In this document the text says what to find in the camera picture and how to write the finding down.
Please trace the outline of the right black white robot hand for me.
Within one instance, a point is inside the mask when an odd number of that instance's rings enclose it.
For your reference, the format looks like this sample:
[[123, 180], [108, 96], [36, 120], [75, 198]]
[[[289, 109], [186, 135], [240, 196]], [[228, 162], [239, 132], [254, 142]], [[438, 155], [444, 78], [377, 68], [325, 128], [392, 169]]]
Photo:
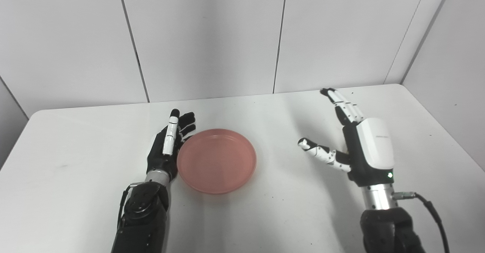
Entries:
[[359, 187], [394, 183], [394, 152], [387, 125], [380, 118], [366, 117], [356, 103], [345, 98], [338, 90], [323, 88], [335, 108], [342, 125], [347, 152], [301, 138], [298, 146], [337, 170], [347, 173]]

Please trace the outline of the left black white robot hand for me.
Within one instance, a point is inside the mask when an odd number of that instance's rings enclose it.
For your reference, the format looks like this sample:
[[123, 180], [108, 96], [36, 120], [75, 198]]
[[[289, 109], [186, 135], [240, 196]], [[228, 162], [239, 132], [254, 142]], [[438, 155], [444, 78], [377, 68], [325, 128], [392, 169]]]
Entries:
[[177, 156], [183, 144], [189, 139], [188, 134], [196, 129], [194, 112], [180, 114], [173, 109], [168, 125], [156, 134], [147, 156], [146, 181], [167, 186], [177, 177]]

